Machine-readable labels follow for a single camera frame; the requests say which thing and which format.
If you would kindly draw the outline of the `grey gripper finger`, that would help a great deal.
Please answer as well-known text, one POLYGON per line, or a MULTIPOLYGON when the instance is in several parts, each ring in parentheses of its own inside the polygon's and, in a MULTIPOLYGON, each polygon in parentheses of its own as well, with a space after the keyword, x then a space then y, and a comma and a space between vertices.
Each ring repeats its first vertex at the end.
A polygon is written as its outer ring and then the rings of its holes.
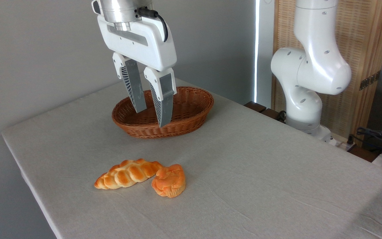
POLYGON ((172 68, 157 71, 149 66, 144 69, 144 76, 150 83, 153 103, 159 127, 171 122, 173 98, 176 94, 176 83, 172 68))
POLYGON ((124 57, 120 53, 114 52, 112 56, 116 74, 125 83, 129 98, 136 113, 146 110, 144 91, 140 79, 137 61, 124 57))

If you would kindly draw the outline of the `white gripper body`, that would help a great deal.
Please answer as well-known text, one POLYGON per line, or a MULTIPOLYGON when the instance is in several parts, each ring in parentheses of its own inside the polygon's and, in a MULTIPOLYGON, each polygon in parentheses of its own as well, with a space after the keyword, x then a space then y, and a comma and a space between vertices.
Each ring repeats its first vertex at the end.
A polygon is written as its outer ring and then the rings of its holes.
POLYGON ((142 18, 131 22, 129 31, 115 29, 112 23, 99 15, 97 22, 108 49, 120 53, 158 71, 176 64, 176 50, 168 29, 168 39, 164 39, 163 24, 159 19, 142 18))

